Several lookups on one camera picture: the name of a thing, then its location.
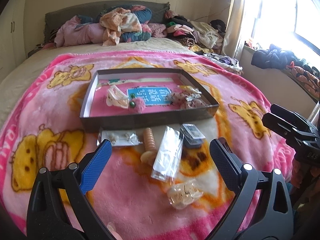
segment gray headboard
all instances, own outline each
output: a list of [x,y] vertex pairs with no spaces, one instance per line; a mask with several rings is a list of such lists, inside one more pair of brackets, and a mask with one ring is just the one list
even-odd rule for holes
[[131,1],[131,0],[117,0],[117,1],[101,1],[84,3],[58,11],[50,12],[45,15],[45,27],[44,27],[44,42],[48,42],[50,39],[50,32],[56,28],[60,28],[66,21],[70,20],[77,14],[90,16],[92,18],[105,9],[108,9],[116,5],[124,4],[139,4],[144,5],[152,11],[152,18],[150,23],[164,23],[164,14],[170,9],[170,3],[155,3],[145,1]]

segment beige bed sheet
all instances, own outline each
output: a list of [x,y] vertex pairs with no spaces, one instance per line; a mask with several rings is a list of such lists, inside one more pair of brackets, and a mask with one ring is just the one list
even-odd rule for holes
[[173,51],[193,54],[193,52],[182,45],[166,38],[150,38],[148,41],[121,43],[111,47],[102,47],[101,44],[86,44],[41,50],[25,60],[1,82],[0,127],[2,128],[8,115],[25,90],[58,55],[65,53],[85,54],[119,50]]

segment window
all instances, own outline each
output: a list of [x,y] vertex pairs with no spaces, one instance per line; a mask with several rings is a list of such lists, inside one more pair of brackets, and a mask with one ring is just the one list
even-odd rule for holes
[[320,70],[320,12],[312,0],[261,0],[252,38],[292,50]]

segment blue label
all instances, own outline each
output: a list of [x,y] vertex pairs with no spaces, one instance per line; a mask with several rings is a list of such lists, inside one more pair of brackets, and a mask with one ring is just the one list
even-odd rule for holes
[[167,100],[167,94],[171,93],[166,87],[141,87],[129,88],[128,96],[135,94],[136,97],[143,98],[146,106],[170,105],[171,101]]

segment blue gripper pad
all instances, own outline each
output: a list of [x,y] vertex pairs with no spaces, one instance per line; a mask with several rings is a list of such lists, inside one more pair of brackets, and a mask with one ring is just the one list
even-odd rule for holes
[[212,140],[210,143],[210,156],[227,188],[237,193],[239,191],[241,170],[217,139]]
[[81,173],[80,189],[83,194],[93,189],[112,153],[111,142],[106,140],[97,148],[95,155]]

